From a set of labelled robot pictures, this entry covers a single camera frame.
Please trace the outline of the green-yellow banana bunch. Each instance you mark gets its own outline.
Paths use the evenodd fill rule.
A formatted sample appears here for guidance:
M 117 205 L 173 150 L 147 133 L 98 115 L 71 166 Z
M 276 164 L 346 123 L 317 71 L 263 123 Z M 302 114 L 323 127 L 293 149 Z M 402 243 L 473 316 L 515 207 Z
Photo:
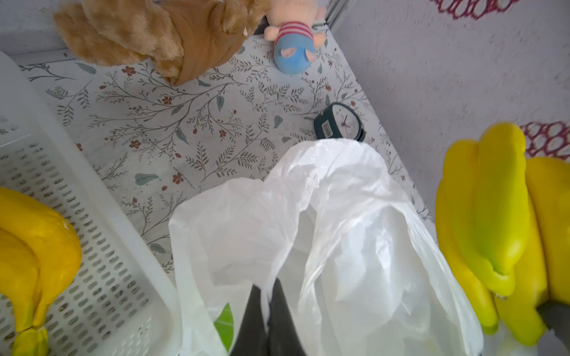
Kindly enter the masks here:
M 569 305 L 568 158 L 529 152 L 514 123 L 455 142 L 445 154 L 435 225 L 482 330 L 494 334 L 504 324 L 522 345 L 536 345 L 550 330 L 537 307 Z

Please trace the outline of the white plastic bag lemon print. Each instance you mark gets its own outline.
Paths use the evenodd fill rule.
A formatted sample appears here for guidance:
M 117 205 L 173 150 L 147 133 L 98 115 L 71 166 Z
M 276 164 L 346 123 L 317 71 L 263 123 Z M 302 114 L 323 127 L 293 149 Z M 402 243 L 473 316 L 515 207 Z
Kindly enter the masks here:
M 182 355 L 230 355 L 253 286 L 280 280 L 306 355 L 480 355 L 482 330 L 405 190 L 364 143 L 293 146 L 169 222 Z

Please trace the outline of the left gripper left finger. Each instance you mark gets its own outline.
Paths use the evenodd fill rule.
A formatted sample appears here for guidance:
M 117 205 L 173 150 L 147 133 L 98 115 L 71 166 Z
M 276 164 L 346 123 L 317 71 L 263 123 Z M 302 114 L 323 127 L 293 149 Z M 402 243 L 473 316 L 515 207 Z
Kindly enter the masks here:
M 261 290 L 253 286 L 231 356 L 268 356 L 267 333 L 261 312 Z

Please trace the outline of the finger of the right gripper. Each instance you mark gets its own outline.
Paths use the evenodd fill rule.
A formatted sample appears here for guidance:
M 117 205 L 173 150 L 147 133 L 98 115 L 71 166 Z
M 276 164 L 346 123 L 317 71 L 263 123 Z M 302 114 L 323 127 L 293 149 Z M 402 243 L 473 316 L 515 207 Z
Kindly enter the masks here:
M 546 301 L 537 307 L 547 328 L 564 344 L 569 345 L 569 305 L 557 301 Z

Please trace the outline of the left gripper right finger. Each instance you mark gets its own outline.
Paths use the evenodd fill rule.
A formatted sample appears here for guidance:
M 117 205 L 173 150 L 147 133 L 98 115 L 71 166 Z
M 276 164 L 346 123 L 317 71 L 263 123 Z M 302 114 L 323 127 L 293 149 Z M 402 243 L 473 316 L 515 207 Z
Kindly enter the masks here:
M 279 279 L 273 287 L 268 321 L 268 352 L 271 356 L 306 356 L 298 338 Z

